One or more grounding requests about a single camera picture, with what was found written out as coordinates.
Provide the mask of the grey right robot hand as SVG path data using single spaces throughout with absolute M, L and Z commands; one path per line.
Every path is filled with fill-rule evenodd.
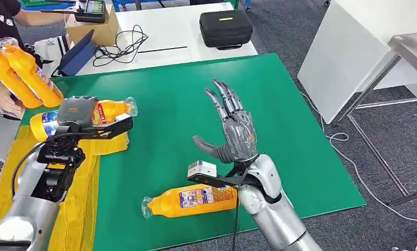
M 192 137 L 193 143 L 201 151 L 226 164 L 255 158 L 258 155 L 257 139 L 250 113 L 245 110 L 240 97 L 228 84 L 217 79 L 212 82 L 220 95 L 217 96 L 210 88 L 205 88 L 205 93 L 217 111 L 225 143 L 216 146 L 198 135 Z

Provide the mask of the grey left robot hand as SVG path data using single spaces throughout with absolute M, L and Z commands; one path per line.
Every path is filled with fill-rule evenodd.
M 58 125 L 76 123 L 83 128 L 92 127 L 97 102 L 97 97 L 91 96 L 72 96 L 64 99 L 58 109 Z

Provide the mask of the person's right hand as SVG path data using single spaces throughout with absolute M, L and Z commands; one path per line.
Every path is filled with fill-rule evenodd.
M 2 83 L 0 83 L 0 108 L 19 117 L 23 115 L 24 111 L 12 100 L 11 92 Z

